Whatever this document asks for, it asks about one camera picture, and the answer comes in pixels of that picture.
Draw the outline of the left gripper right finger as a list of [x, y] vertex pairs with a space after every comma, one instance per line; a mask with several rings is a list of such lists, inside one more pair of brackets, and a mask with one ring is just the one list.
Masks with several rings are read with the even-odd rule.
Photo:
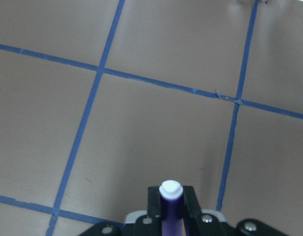
[[187, 236], [225, 236], [226, 219], [219, 211], [202, 210], [192, 186], [183, 186], [183, 222]]

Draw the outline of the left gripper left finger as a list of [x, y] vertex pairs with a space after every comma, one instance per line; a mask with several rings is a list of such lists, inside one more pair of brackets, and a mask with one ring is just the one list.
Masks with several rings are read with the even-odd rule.
[[161, 236], [161, 197], [158, 186], [148, 188], [147, 212], [138, 217], [134, 226], [135, 236]]

